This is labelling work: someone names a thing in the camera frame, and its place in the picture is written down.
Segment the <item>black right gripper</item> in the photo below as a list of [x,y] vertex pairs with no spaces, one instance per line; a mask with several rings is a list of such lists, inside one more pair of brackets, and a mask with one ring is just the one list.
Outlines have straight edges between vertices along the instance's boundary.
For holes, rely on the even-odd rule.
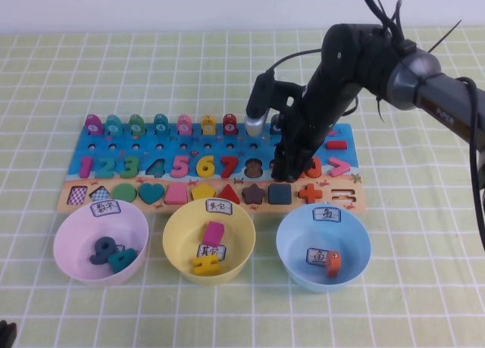
[[[307,88],[297,103],[296,114],[284,122],[281,141],[274,153],[272,177],[275,181],[296,182],[313,167],[314,160],[309,157],[355,97],[355,88]],[[289,174],[288,160],[295,162]]]

